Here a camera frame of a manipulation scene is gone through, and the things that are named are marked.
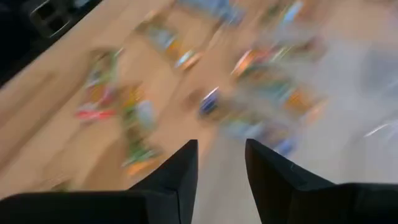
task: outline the white floor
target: white floor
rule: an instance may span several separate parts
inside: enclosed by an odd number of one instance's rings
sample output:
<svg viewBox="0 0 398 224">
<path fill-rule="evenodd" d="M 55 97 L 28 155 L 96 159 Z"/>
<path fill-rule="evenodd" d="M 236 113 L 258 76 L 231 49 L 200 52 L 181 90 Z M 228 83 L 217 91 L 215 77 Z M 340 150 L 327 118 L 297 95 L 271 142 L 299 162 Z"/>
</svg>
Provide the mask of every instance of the white floor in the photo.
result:
<svg viewBox="0 0 398 224">
<path fill-rule="evenodd" d="M 328 53 L 314 74 L 303 77 L 328 97 L 328 106 L 316 123 L 300 130 L 289 159 L 336 183 L 398 182 L 398 151 L 362 150 L 358 144 L 372 126 L 398 111 L 398 91 L 382 91 L 391 79 L 398 80 L 398 72 L 391 76 L 398 68 L 398 10 L 396 16 L 388 7 L 361 0 L 341 1 L 333 10 L 322 31 Z M 385 55 L 396 58 L 396 66 L 381 63 L 369 74 L 369 64 Z M 244 142 L 222 134 L 215 141 L 199 173 L 193 223 L 260 223 Z"/>
</svg>

